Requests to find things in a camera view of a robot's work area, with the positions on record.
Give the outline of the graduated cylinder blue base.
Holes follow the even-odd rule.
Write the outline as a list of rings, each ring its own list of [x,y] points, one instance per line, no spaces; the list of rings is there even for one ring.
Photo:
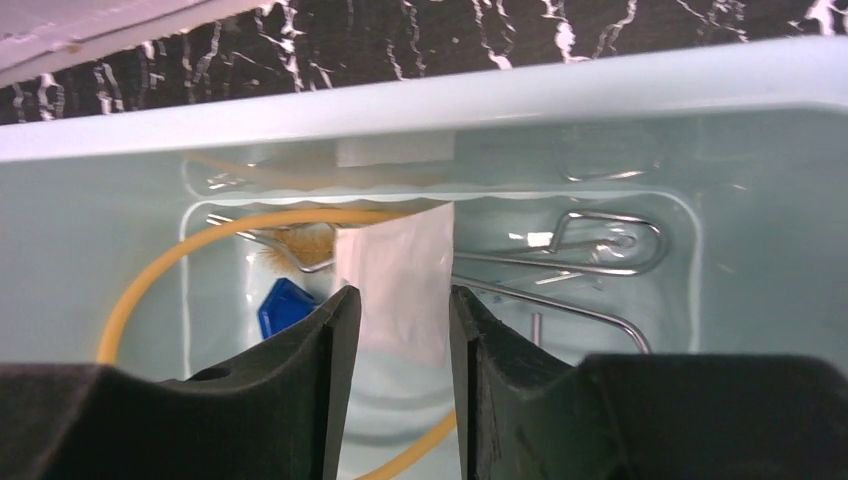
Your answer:
[[[257,310],[262,338],[291,327],[310,315],[317,300],[288,278],[278,278]]]

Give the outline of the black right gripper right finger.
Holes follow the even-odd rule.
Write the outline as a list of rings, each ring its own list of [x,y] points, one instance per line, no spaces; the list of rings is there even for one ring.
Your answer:
[[[847,381],[794,355],[560,361],[450,295],[465,479],[843,479]]]

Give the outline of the small clear plastic bag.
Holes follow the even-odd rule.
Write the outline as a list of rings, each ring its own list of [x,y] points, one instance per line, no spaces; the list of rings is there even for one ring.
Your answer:
[[[360,348],[425,366],[445,363],[454,219],[446,203],[336,233],[334,285],[359,290]]]

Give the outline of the wooden test tube clamp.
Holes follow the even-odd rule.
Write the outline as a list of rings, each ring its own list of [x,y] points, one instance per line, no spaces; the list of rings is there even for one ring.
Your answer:
[[[264,263],[277,273],[317,273],[334,261],[335,231],[329,227],[263,229],[257,232]]]

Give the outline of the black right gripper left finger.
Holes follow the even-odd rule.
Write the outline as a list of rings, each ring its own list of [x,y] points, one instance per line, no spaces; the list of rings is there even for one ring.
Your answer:
[[[359,291],[184,381],[102,364],[1,368],[5,479],[333,479]]]

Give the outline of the tan rubber tubing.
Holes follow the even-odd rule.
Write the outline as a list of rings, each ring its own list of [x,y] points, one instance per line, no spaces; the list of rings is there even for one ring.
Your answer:
[[[202,247],[241,231],[275,226],[288,226],[296,223],[354,223],[377,224],[404,218],[400,212],[317,208],[305,210],[286,210],[249,216],[211,226],[178,242],[145,267],[129,284],[113,307],[103,330],[97,349],[96,362],[112,365],[116,362],[120,342],[130,316],[145,292],[169,268],[183,257]],[[383,464],[364,474],[364,479],[392,479],[401,474],[422,457],[435,449],[450,433],[457,428],[457,414],[450,411],[434,427],[423,434],[406,450]]]

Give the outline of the teal plastic bin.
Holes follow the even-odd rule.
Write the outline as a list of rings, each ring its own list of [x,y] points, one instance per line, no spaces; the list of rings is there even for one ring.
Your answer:
[[[846,54],[842,38],[777,40],[5,126],[1,368],[99,364],[129,284],[211,226],[452,203],[454,252],[540,244],[570,210],[658,225],[669,250],[638,276],[452,267],[620,316],[651,351],[451,274],[443,365],[366,351],[358,333],[333,479],[364,479],[456,412],[454,287],[571,366],[595,354],[794,355],[847,381]],[[275,272],[238,233],[158,278],[108,366],[184,381],[265,341],[257,310],[278,278],[314,311],[346,287],[334,267]]]

